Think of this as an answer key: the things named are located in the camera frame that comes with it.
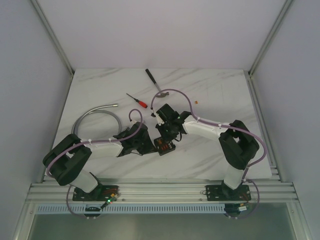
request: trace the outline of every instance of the white marble surface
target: white marble surface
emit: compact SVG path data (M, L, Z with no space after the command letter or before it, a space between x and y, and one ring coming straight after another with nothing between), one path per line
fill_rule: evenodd
M178 89L186 93L193 104L195 114L217 122L243 121L248 129L261 135L244 72L237 69L150 69L160 88ZM64 107L54 145L67 134L75 120L87 110L99 105L118 103L109 108L122 122L122 129L129 126L128 113L133 108L141 110L151 139L160 136L155 129L156 119L151 117L150 103L156 87L144 69L137 68L79 68ZM140 107L126 93L149 105ZM189 111L185 98L170 92L165 98L156 98L154 108L168 103L181 113ZM79 137L84 139L108 139L117 133L116 120L102 113L86 117L80 128ZM209 179L222 180L228 163L220 145L196 135L183 135L175 142L176 150L159 156L151 153L144 156L130 154L123 157L89 159L84 169L100 178L115 179ZM254 160L262 155L258 151ZM269 161L265 158L253 166L247 177L267 179L271 177Z

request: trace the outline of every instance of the robotic arm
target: robotic arm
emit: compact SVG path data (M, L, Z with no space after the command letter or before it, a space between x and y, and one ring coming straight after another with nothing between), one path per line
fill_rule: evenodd
M178 114L168 104L162 106L155 114L158 124L155 126L167 143L179 134L195 134L211 140L218 140L225 158L229 163L222 182L222 191L226 196L232 196L242 183L245 169L259 150L259 144L254 137L240 131L208 125L199 122L190 112ZM244 123L235 120L233 123L223 123L249 131Z
M156 117L158 124L155 126L164 142L170 143L178 135L181 134L196 134L207 139L218 140L225 158L229 163L227 173L222 181L222 193L228 200L234 200L237 195L237 190L242 184L242 178L246 172L249 161L256 155L259 144L254 137L240 132L219 127L222 124L217 123L217 126L202 123L195 119L188 111L181 114L174 111L168 104L162 106L153 116ZM62 140L52 151L50 151L43 159L43 164L49 169L52 177L61 186L72 185L81 190L81 194L85 196L86 201L98 201L105 186L89 172L83 170L84 165L91 155L98 158L103 157L121 157L130 154L133 150L138 151L140 155L155 153L157 149L153 145L148 128L144 124L141 125L139 131L131 136L139 128L140 123L135 123L131 128L118 135L113 136L119 142L106 141L99 144L95 141L94 145L86 144L78 146L67 154L62 155L56 162L51 162L62 152L70 147L81 143L81 139L75 134L68 135ZM233 123L224 123L248 131L243 122L235 120Z
M100 157L122 157L130 154L133 150L138 151L140 155L156 153L157 149L152 144L148 127L141 125L139 131L132 135L138 128L140 122L136 122L131 128L127 128L118 135L113 136L119 142L95 143L93 145L81 145L70 150L67 154L61 156L50 168L50 173L60 186L72 185L83 191L83 195L88 201L97 201L103 190L103 185L91 173L83 170L90 156ZM43 159L43 164L48 168L49 164L63 151L79 144L82 140L75 134L66 136L54 149L52 149Z

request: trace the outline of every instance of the white enclosure panel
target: white enclosure panel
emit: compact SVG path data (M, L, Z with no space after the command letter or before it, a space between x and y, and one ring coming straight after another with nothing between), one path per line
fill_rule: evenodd
M0 239L50 150L69 74L28 0L0 1Z
M320 1L295 1L254 80L287 180L319 239Z
M39 0L73 68L249 70L285 0Z

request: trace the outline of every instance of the purple cable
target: purple cable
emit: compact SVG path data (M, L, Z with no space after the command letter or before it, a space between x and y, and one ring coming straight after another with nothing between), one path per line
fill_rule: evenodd
M247 217L249 217L252 214L254 214L257 211L258 207L259 207L259 204L260 204L260 192L259 192L258 186L252 179L248 178L247 182L252 183L254 185L255 189L256 189L257 200L256 200L255 208L245 216L237 216L237 217L235 217L235 216L230 216L228 213L226 213L225 215L230 219L236 219L236 220L237 219L246 219Z
M116 142L125 141L125 140L127 140L127 139L129 139L129 138L132 138L134 135L136 135L136 134L139 132L139 130L140 130L141 126L142 126L142 123L143 123L142 113L141 113L138 109L136 109L136 108L135 108L135 109L132 109L132 110L129 112L129 120L132 121L132 119L131 119L131 113L132 113L133 111L137 111L137 112L140 114L140 125L139 125L139 127L137 128L137 130L136 130L134 133L132 133L131 135L126 136L126 137L124 137L124 138L121 138L121 139L111 139L111 140L109 140L109 139L104 139L104 140L93 140L93 141L91 141L91 142L90 142L90 141L83 141L83 142L77 143L77 144L69 147L68 149L64 150L64 151L63 151L62 153L60 153L58 156L56 156L56 157L50 162L50 164L48 165L48 167L46 168L46 174L47 174L49 177L53 178L53 176L52 176L51 173L50 173L50 169L51 169L51 167L53 166L53 164L55 164L55 162L58 161L58 159L61 158L62 156L64 156L66 153L70 152L71 150L73 150L73 149L75 149L75 148L77 148L77 147L79 147L79 146L82 146L82 145L85 145L85 144L100 144L100 143L110 143L110 142L111 142L111 143L116 143Z
M219 127L219 128L232 129L232 130L236 130L236 131L239 131L239 132L248 134L248 135L254 137L254 138L262 145L262 147L263 147L263 154L262 154L262 156L261 156L258 160L256 160L256 161L254 161L254 162L252 162L252 163L250 163L250 164L247 165L246 169L244 170L244 173L243 173L243 176L242 176L242 180L244 180L244 179L246 178L246 175L247 175L247 172L248 172L248 170L249 170L249 167L251 167L251 166L253 166L253 165L257 164L257 163L260 163L260 162L265 158L265 156L267 155L267 151L268 151L268 150L267 150L267 146L266 146L266 144L264 143L264 141L262 141L262 139L261 139L260 137L258 137L257 135L255 135L255 134L253 134L253 133L251 133L251 132L249 132L249 131L247 131L247 130L244 130L244 129L241 129L241 128L238 128L238 127L234 127L234 126L230 126L230 125L221 125L221 126L219 126L218 123L205 121L205 120L202 120L201 118L199 118L198 116L196 116L195 113L194 113L194 110L193 110L193 108L192 108L192 104L191 104L191 101L190 101L189 97L188 97L184 92L182 92L182 91L179 91L179 90L176 90L176 89L172 89L172 88L167 88L167 89L164 89L164 90L159 91L159 92L158 92L156 95L154 95L154 97L152 98L151 105L150 105L150 109L151 109L151 110L154 109L154 108L153 108L153 104L154 104L154 100L155 100L156 96L157 96L158 94L160 94L160 93L162 93L162 92L166 92L166 91L174 91L174 92L177 92L177 93L182 94L182 95L187 99L187 101L188 101L188 103L189 103L191 115L192 115L195 119L197 119L200 123L208 124L208 125L211 125L211 126L214 126L214 127Z
M77 214L77 213L75 213L74 211L71 210L71 207L69 206L69 193L70 193L71 188L72 188L72 186L70 185L69 189L68 189L68 192L66 193L66 198L65 198L65 203L66 203L66 207L68 208L68 211L72 215L74 215L76 217L79 217L79 218L82 218L82 219L87 219L87 217L85 215Z

